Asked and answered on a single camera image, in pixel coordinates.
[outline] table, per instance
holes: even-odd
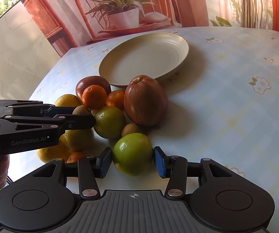
[[[169,97],[165,120],[149,138],[167,155],[199,162],[203,157],[227,166],[267,190],[275,202],[268,227],[279,233],[279,33],[235,27],[192,27],[161,30],[184,37],[190,52],[182,68],[162,82]],[[75,94],[77,82],[97,75],[102,58],[139,33],[73,48],[36,88],[30,100],[53,104],[63,94]],[[96,154],[107,145],[96,135]],[[42,165],[35,151],[13,154],[13,180]],[[128,177],[111,166],[105,189],[161,189],[168,180],[154,168],[145,176]],[[75,179],[68,188],[78,192]],[[197,188],[189,178],[187,192]]]

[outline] plate rim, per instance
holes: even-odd
[[[180,68],[180,66],[183,64],[184,60],[185,60],[186,57],[188,56],[188,53],[189,53],[189,51],[190,51],[190,46],[189,46],[188,42],[187,42],[182,36],[177,35],[177,34],[175,34],[175,33],[170,33],[170,32],[150,32],[150,33],[145,33],[145,34],[141,34],[141,35],[138,35],[138,36],[134,36],[134,37],[132,37],[132,38],[129,38],[129,39],[127,39],[127,40],[121,42],[120,44],[118,44],[118,45],[115,46],[114,48],[112,48],[112,49],[103,57],[103,59],[101,60],[100,65],[98,66],[98,75],[99,75],[99,76],[102,76],[101,73],[100,73],[100,67],[101,67],[101,65],[102,65],[102,63],[103,63],[103,60],[105,59],[105,57],[106,57],[107,55],[109,55],[112,51],[114,51],[115,48],[117,48],[118,46],[122,45],[123,43],[125,43],[125,42],[127,42],[127,41],[130,41],[130,40],[132,40],[132,39],[134,39],[134,38],[141,37],[141,36],[143,36],[143,35],[152,35],[152,34],[157,34],[157,35],[159,35],[159,34],[162,34],[162,35],[163,35],[163,34],[166,34],[166,35],[169,35],[169,36],[175,35],[176,37],[179,37],[181,40],[183,40],[183,42],[187,45],[187,52],[186,52],[185,56],[183,57],[182,61],[181,61],[179,64],[177,64],[171,71],[168,71],[167,73],[162,74],[162,75],[160,75],[160,76],[158,76],[158,77],[156,77],[156,78],[153,78],[153,79],[155,79],[155,80],[157,80],[157,81],[162,81],[162,80],[166,79],[167,77],[171,76],[172,74],[174,74],[174,73]],[[110,82],[109,82],[109,84],[110,84],[111,86],[115,86],[115,87],[127,87],[127,86],[128,86],[128,84],[115,84],[115,83],[110,83]]]

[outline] metal screw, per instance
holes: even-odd
[[[178,196],[181,196],[181,195],[183,194],[183,192],[182,192],[182,190],[180,190],[180,189],[174,188],[174,189],[168,190],[168,191],[167,191],[167,194],[168,194],[169,196],[178,197]]]
[[[97,195],[97,191],[95,189],[85,189],[82,191],[82,195],[92,197]]]

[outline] logo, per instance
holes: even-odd
[[[41,141],[46,141],[49,137],[37,137],[37,138],[30,138],[30,139],[24,139],[21,141],[12,141],[11,145],[21,145],[21,144],[27,144],[27,143],[36,143]]]
[[[137,198],[137,197],[139,197],[140,195],[138,195],[138,194],[136,194],[136,193],[133,193],[133,194],[131,194],[131,195],[129,195],[129,196],[131,196],[132,198]]]

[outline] marble wall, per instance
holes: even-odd
[[[17,3],[0,19],[0,99],[28,100],[59,58]]]

